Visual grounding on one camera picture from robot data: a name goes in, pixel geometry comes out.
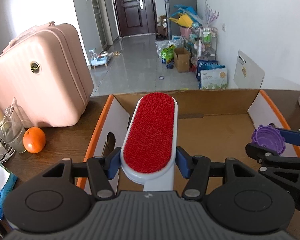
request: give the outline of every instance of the tile floor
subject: tile floor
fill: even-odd
[[[167,69],[161,63],[154,35],[122,38],[109,51],[121,51],[121,55],[111,58],[107,67],[90,70],[94,83],[92,96],[198,89],[194,73],[178,73],[175,67]]]

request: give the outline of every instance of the plastic bottle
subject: plastic bottle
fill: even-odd
[[[201,43],[201,39],[199,39],[199,46],[198,46],[198,56],[201,57],[201,53],[202,53],[202,43]]]

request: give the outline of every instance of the suitcase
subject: suitcase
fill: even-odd
[[[79,35],[70,24],[35,26],[0,55],[0,108],[15,97],[25,127],[76,124],[92,91]]]

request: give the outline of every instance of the orange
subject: orange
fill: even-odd
[[[46,136],[39,127],[29,128],[23,136],[23,146],[30,153],[42,151],[46,145]]]

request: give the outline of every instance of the purple cap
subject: purple cap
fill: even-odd
[[[284,137],[281,136],[279,130],[273,128],[271,125],[260,125],[258,129],[254,130],[251,139],[253,144],[274,150],[279,155],[286,149]]]

